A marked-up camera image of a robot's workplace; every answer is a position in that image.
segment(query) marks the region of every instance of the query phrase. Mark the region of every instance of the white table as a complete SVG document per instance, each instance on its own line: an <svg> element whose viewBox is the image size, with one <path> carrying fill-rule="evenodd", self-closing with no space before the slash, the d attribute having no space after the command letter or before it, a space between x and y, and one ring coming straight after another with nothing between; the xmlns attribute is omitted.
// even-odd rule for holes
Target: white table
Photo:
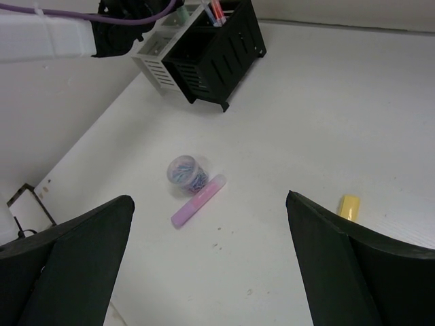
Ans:
<svg viewBox="0 0 435 326"><path fill-rule="evenodd" d="M332 211L358 195L359 223L435 248L435 38L261 28L226 113L139 76L37 187L57 222L135 200L113 296L129 326L312 325L289 189ZM175 230L166 168L185 153L228 184Z"/></svg>

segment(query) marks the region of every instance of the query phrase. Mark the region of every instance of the yellow eraser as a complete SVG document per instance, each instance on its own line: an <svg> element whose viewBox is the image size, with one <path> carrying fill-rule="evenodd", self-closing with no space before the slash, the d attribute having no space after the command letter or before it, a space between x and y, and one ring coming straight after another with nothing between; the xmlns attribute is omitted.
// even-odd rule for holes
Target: yellow eraser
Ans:
<svg viewBox="0 0 435 326"><path fill-rule="evenodd" d="M350 221L355 222L358 217L358 210L360 209L361 200L357 196L344 195L341 200L340 210L338 214Z"/></svg>

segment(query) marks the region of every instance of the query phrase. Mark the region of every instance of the desk organizer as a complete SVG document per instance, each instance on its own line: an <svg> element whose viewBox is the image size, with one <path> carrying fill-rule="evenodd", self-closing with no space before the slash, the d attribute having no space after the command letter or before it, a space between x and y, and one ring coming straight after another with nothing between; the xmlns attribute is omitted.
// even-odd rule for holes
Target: desk organizer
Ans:
<svg viewBox="0 0 435 326"><path fill-rule="evenodd" d="M152 31L144 34L144 41L135 44L131 52L133 61L161 95L167 90L181 92L162 60L203 12L199 4L184 6L190 15L187 22L182 22L177 13L173 12L158 22Z"/></svg>
<svg viewBox="0 0 435 326"><path fill-rule="evenodd" d="M171 14L133 60L161 94L177 90L190 103L199 98L225 112L228 97L266 47L251 0L220 3L227 19L222 27L214 27L200 5L186 5L190 19L178 25Z"/></svg>

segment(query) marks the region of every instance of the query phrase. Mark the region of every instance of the cable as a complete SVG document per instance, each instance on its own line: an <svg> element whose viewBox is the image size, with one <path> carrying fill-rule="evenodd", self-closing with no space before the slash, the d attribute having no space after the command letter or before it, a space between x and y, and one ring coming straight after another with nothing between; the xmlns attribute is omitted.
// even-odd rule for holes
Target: cable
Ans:
<svg viewBox="0 0 435 326"><path fill-rule="evenodd" d="M32 230L32 229L24 230L23 232L32 232L33 234L38 233L38 232L36 232L35 230Z"/></svg>
<svg viewBox="0 0 435 326"><path fill-rule="evenodd" d="M155 22L156 20L165 17L174 7L177 0L171 0L166 8L164 8L161 12L156 15L143 18L143 19L119 19L119 18L110 18L100 16L98 14L82 14L79 12L68 12L66 10L51 10L51 9L42 9L43 14L47 16L54 17L62 17L62 18L75 18L75 19L83 19L90 20L93 22L105 22L107 24L115 24L115 25L145 25L151 22ZM0 9L7 10L9 12L20 12L22 14L35 14L35 8L29 7L18 7L16 5L7 5L5 3L0 3Z"/></svg>
<svg viewBox="0 0 435 326"><path fill-rule="evenodd" d="M18 222L18 219L15 216L14 216L14 220L16 225L18 226L18 238L19 239L25 238L26 236L24 235L24 231L22 230L20 222Z"/></svg>

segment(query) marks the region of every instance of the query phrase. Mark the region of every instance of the pink tube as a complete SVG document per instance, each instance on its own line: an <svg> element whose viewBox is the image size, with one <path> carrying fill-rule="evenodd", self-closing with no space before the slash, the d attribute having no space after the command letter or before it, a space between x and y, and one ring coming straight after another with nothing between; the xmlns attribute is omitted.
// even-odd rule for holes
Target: pink tube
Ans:
<svg viewBox="0 0 435 326"><path fill-rule="evenodd" d="M222 187L225 186L226 178L223 175L217 175L212 178L204 188L181 207L174 216L172 216L172 224L176 228L183 226L206 202L209 201Z"/></svg>

